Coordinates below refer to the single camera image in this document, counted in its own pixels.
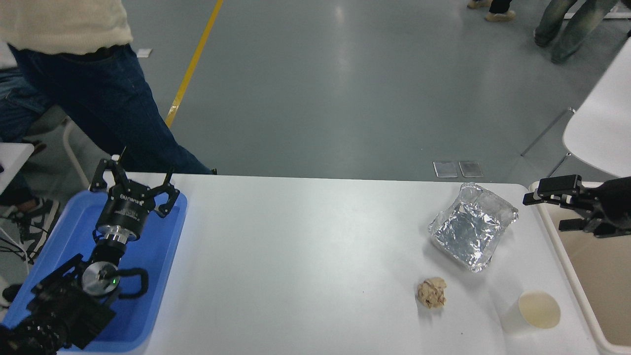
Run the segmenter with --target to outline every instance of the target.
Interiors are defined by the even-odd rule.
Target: metal floor plate
[[[433,162],[438,178],[457,178],[458,168],[454,162]]]
[[[470,160],[466,160],[463,162],[458,162],[460,165],[460,171],[463,173],[463,176],[466,178],[483,178],[484,174],[482,174],[482,168],[478,164],[478,162],[473,162]]]

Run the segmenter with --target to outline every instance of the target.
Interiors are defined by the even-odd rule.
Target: chair leg
[[[557,164],[557,166],[554,167],[554,169],[552,169],[552,171],[548,174],[547,178],[552,176],[552,174],[554,174],[557,169],[561,166],[561,164],[563,164],[563,162],[565,162],[565,159],[567,159],[567,157],[571,157],[572,153],[567,152],[564,156],[563,159],[561,159],[561,161]]]
[[[62,142],[64,144],[64,149],[66,151],[68,159],[70,160],[70,163],[72,163],[75,171],[77,172],[77,175],[79,175],[79,180],[81,181],[81,184],[84,188],[88,189],[90,187],[90,182],[86,177],[85,172],[83,172],[83,168],[81,168],[81,164],[79,164],[79,160],[74,154],[73,149],[70,147],[69,137],[70,132],[72,132],[74,127],[75,123],[72,122],[72,120],[66,118],[66,121],[64,122],[64,134],[62,137]]]
[[[543,135],[545,135],[548,131],[550,131],[550,128],[552,128],[552,127],[553,127],[553,126],[554,126],[554,125],[558,122],[558,120],[560,120],[560,119],[561,119],[561,117],[563,117],[563,116],[564,116],[564,115],[565,115],[568,111],[570,111],[572,114],[575,114],[575,113],[576,113],[576,110],[575,110],[575,109],[573,109],[573,108],[571,108],[571,107],[568,107],[568,108],[566,108],[565,110],[563,110],[563,112],[561,112],[561,113],[560,113],[560,114],[559,114],[559,115],[558,115],[558,116],[557,116],[557,117],[556,117],[556,118],[555,118],[555,119],[554,119],[554,120],[553,120],[553,121],[552,121],[552,122],[548,125],[548,127],[546,127],[546,129],[544,129],[544,130],[543,130],[543,132],[541,132],[541,134],[540,134],[539,136],[537,136],[537,138],[535,138],[535,139],[533,140],[533,142],[532,142],[532,143],[530,143],[530,145],[528,146],[528,148],[526,148],[526,150],[524,150],[524,151],[523,151],[520,155],[521,155],[522,157],[523,157],[524,155],[526,155],[526,153],[528,153],[528,150],[530,150],[530,148],[532,148],[532,147],[533,147],[533,145],[534,145],[535,143],[537,143],[537,142],[541,139],[541,137],[543,137]]]

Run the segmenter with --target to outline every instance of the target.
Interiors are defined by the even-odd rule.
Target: yellow floor line
[[[213,29],[213,25],[215,24],[215,19],[217,18],[217,14],[221,9],[221,4],[223,4],[223,0],[217,0],[215,4],[215,8],[213,9],[213,13],[210,15],[210,19],[208,19],[208,23],[206,24],[206,28],[199,39],[199,43],[197,48],[195,48],[195,53],[193,54],[193,58],[189,63],[188,69],[186,69],[186,74],[184,74],[184,79],[182,79],[182,83],[180,84],[180,88],[177,90],[177,94],[175,94],[175,99],[173,100],[173,104],[171,104],[171,108],[168,110],[167,114],[167,126],[170,128],[171,124],[173,124],[173,120],[175,119],[175,114],[177,110],[180,108],[180,104],[182,103],[182,98],[186,93],[186,88],[189,86],[189,82],[191,81],[191,77],[193,76],[193,72],[195,72],[195,67],[199,61],[199,57],[201,57],[202,51],[204,51],[204,46],[206,45],[206,40],[208,40],[208,35],[210,34],[210,30]]]

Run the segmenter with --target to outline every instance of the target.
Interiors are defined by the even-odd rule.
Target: robotic arm
[[[180,191],[170,184],[169,172],[162,185],[149,188],[128,180],[117,161],[100,161],[90,191],[105,191],[105,171],[111,171],[115,184],[96,224],[96,246],[88,261],[77,254],[42,279],[32,290],[28,304],[31,315],[15,328],[0,325],[0,354],[53,355],[64,347],[85,348],[114,318],[110,305],[117,299],[138,298],[147,292],[149,277],[142,268],[121,270],[118,265],[127,243],[140,238],[144,224],[154,210],[166,217]],[[154,198],[162,193],[168,200],[156,207]],[[141,289],[122,293],[121,277],[140,276]]]
[[[583,187],[580,175],[541,179],[534,193],[524,195],[524,205],[537,203],[575,210],[582,217],[560,221],[559,231],[584,231],[597,238],[631,234],[631,177],[597,188]]]

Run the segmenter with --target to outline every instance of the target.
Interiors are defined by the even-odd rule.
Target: crumpled foil
[[[487,267],[500,237],[517,220],[508,201],[475,183],[464,183],[456,201],[428,229],[436,247],[472,272]]]

